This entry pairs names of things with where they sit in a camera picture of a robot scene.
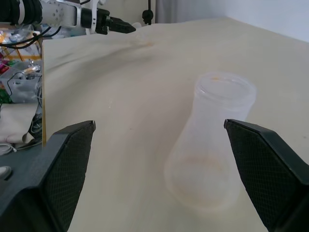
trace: black cable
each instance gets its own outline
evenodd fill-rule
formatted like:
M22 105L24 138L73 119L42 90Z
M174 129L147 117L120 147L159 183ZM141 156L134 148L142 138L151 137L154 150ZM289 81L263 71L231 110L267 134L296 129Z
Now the black cable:
M1 107L2 107L2 104L3 104L3 103L1 103L1 105L0 105L0 118L1 118Z
M56 32L54 34L51 35L44 35L43 38L49 38L49 37L53 37L55 35L57 35L59 33L59 31L61 30L61 27L58 28L58 30L56 30Z
M80 4L81 4L81 5L84 5L84 4L86 4L86 3L90 2L90 1L91 1L91 0L86 0L86 1L81 2Z
M40 107L43 109L42 107L42 104L40 102L40 98L43 99L43 96L40 95L40 92L38 91L40 88L42 88L42 83L41 83L41 86L39 87L39 82L41 80L42 76L40 76L39 80L38 80L38 83L37 83L37 88L36 88L36 95L37 95L37 100L38 100L38 103L40 105Z
M12 92L12 90L11 90L11 87L10 87L10 85L9 85L9 81L12 80L13 77L15 77L16 74L18 74L18 73L21 73L21 74L25 75L23 72L16 72L16 73L7 81L7 85L8 85L8 87L9 87L9 89L10 89L10 92L11 92L11 94L9 95L9 97L12 96L12 94L13 94L13 92Z
M20 41L20 42L16 42L16 43L0 43L0 46L2 47L7 47L7 48L12 48L12 49L23 49L23 48L26 48L26 47L29 47L30 45L32 45L34 42L38 41L41 37L43 37L44 34L46 34L49 30L51 29L51 27L47 28L44 32L42 32L41 34L39 35L35 35L34 37L30 38L30 39L27 39L27 40L23 40L23 41ZM15 47L16 45L20 45L20 44L24 44L24 43L27 43L27 42L30 42L30 44L27 44L23 47Z

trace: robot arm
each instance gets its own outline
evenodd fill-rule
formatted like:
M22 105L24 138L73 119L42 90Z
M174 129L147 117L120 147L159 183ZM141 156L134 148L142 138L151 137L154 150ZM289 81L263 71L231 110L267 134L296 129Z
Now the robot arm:
M14 25L48 24L52 27L86 28L99 34L110 31L131 33L136 29L110 12L91 9L65 0L1 0L0 22Z

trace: clutter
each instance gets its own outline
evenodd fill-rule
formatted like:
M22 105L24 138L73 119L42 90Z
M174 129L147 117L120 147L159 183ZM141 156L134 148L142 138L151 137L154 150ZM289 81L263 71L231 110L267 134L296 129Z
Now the clutter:
M0 82L7 92L6 98L9 96L13 103L40 102L42 99L42 84L39 84L42 78L41 66L42 61L19 62L1 75Z
M0 36L4 44L16 43L33 37L35 33L32 25L27 25L19 29L1 29ZM23 47L26 43L17 45L17 47ZM29 47L24 49L13 49L7 47L1 47L0 53L2 54L1 59L5 60L41 60L41 44L40 41L36 41Z

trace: plastic flask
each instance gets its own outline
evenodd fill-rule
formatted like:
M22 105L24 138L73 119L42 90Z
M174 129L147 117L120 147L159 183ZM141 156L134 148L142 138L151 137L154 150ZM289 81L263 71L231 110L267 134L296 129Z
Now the plastic flask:
M224 121L244 121L255 98L255 86L235 74L210 72L197 81L191 115L164 169L169 191L183 204L207 213L236 201L240 177Z

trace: white fabric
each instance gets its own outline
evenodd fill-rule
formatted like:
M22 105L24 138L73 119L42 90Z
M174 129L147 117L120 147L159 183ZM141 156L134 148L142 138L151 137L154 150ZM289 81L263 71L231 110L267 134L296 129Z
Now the white fabric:
M37 103L2 104L0 109L0 143L29 143L33 137L28 133L28 130L37 108Z
M275 130L309 163L305 42L223 18L44 41L43 49L47 138L85 120L97 126L70 232L267 231L244 188L229 210L199 216L165 187L195 81L210 71L253 82L247 121Z

